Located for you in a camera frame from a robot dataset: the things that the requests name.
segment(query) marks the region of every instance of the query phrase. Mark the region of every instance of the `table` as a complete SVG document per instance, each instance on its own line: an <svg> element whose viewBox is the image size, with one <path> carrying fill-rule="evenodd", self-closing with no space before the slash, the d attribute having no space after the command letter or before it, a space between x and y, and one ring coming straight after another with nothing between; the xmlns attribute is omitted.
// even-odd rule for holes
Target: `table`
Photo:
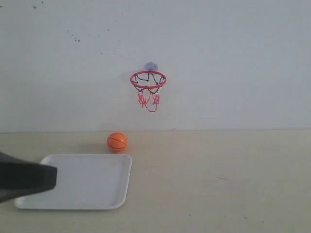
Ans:
<svg viewBox="0 0 311 233"><path fill-rule="evenodd" d="M39 162L54 153L109 153L109 133L0 134L0 150ZM311 130L127 132L126 202L111 211L17 210L0 233L306 233L311 229Z"/></svg>

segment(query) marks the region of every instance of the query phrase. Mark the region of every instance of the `basketball hoop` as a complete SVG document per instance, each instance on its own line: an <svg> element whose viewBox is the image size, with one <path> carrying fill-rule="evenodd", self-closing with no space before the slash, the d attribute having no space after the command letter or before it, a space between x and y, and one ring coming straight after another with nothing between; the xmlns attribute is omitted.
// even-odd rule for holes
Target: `basketball hoop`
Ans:
<svg viewBox="0 0 311 233"><path fill-rule="evenodd" d="M160 103L160 89L166 83L165 75L153 69L144 70L133 74L130 81L138 91L138 102L141 104L141 107L145 106L149 112L155 112L157 105Z"/></svg>

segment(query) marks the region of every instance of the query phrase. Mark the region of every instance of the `plastic tray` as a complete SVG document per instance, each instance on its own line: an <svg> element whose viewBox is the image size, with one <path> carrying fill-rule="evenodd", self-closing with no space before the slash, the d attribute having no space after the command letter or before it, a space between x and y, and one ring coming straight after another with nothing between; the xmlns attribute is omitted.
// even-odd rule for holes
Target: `plastic tray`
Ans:
<svg viewBox="0 0 311 233"><path fill-rule="evenodd" d="M53 190L15 199L19 209L109 210L126 198L132 158L126 154L55 154L42 164L55 166Z"/></svg>

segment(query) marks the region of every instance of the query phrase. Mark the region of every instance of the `basketball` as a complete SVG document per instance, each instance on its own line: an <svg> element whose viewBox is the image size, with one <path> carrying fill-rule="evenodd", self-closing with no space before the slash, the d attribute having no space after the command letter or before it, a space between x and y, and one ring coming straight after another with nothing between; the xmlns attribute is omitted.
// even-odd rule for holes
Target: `basketball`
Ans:
<svg viewBox="0 0 311 233"><path fill-rule="evenodd" d="M127 138L122 133L113 133L107 139L107 146L114 153L121 152L125 149Z"/></svg>

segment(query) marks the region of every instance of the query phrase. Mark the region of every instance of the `black plastic piece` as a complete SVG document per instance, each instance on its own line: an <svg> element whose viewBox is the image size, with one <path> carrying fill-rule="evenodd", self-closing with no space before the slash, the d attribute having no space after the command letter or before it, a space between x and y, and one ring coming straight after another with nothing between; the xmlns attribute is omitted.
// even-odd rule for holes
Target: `black plastic piece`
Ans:
<svg viewBox="0 0 311 233"><path fill-rule="evenodd" d="M16 159L0 152L0 203L54 189L57 168Z"/></svg>

